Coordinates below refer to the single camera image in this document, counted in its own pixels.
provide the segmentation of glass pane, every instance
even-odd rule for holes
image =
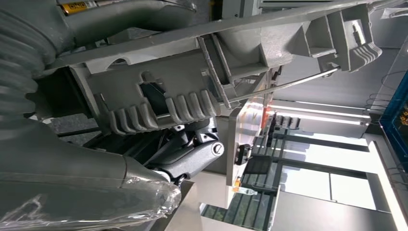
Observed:
[[[331,174],[331,193],[338,203],[376,209],[369,181],[366,179]]]
[[[213,219],[222,221],[224,219],[224,216],[225,216],[226,212],[227,212],[226,209],[218,208],[218,211],[216,211]]]
[[[261,203],[262,194],[257,194],[251,197],[251,201],[249,203],[249,208],[248,212],[246,214],[246,218],[244,221],[244,228],[252,228],[253,223],[255,221],[255,215],[256,215],[256,209],[258,208],[258,205]]]
[[[269,204],[269,199],[272,200],[272,197],[268,195],[263,195],[261,197],[261,203],[259,204],[258,213],[255,216],[255,225],[254,225],[255,230],[262,230],[264,227],[265,219],[269,220],[269,217],[266,217],[268,206],[272,204],[272,203]]]
[[[283,166],[280,179],[282,191],[330,200],[329,174],[327,172]]]
[[[243,224],[243,220],[245,218],[246,210],[248,209],[250,200],[251,200],[251,196],[242,195],[242,200],[238,206],[237,215],[233,222],[234,225],[241,226]]]
[[[238,193],[235,194],[225,215],[224,222],[232,224],[232,222],[234,221],[235,214],[237,213],[238,203],[240,202],[241,198],[242,194]]]
[[[203,217],[206,218],[213,218],[215,212],[216,212],[217,207],[212,206],[212,205],[207,205],[207,208],[204,210]]]
[[[378,167],[368,152],[293,141],[286,141],[283,158],[372,173],[376,173]]]
[[[269,172],[266,176],[266,181],[264,182],[258,181],[254,186],[272,189],[273,179],[275,178],[275,172],[276,172],[277,165],[278,165],[277,163],[272,163],[269,169]]]

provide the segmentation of cable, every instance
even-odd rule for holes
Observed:
[[[396,72],[391,72],[386,74],[385,76],[381,77],[381,85],[389,88],[393,91],[396,90],[396,88],[390,87],[388,85],[386,85],[385,82],[385,78],[387,78],[390,75],[394,75],[394,74],[398,74],[398,73],[406,73],[408,70],[404,70],[404,71],[396,71]],[[392,94],[384,94],[384,93],[373,93],[369,95],[369,98],[366,100],[366,105],[364,106],[365,109],[363,109],[363,113],[366,113],[368,111],[377,111],[380,113],[384,113],[385,109],[388,106],[388,103],[391,101],[391,99],[384,99],[383,96],[388,96],[389,98],[392,98]]]
[[[389,74],[387,74],[387,75],[385,75],[385,76],[383,76],[383,77],[381,78],[381,84],[382,84],[384,87],[386,87],[386,88],[389,88],[389,89],[391,89],[391,90],[396,90],[396,88],[393,88],[393,87],[390,87],[390,86],[387,86],[387,85],[384,84],[385,78],[388,77],[388,76],[390,76],[390,75],[394,75],[394,74],[398,74],[398,73],[404,73],[404,72],[407,72],[407,71],[408,71],[408,70],[391,72],[391,73],[389,73]]]

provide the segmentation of plastic wrap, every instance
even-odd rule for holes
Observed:
[[[166,217],[181,200],[177,186],[141,178],[0,173],[0,188],[0,231],[132,226]]]

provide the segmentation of white wall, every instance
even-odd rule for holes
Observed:
[[[272,225],[272,231],[396,230],[389,213],[288,192],[279,193]]]
[[[211,218],[201,217],[201,222],[203,223],[203,231],[252,231]]]
[[[198,200],[207,205],[228,208],[227,176],[200,172],[189,181],[195,182],[198,188]]]

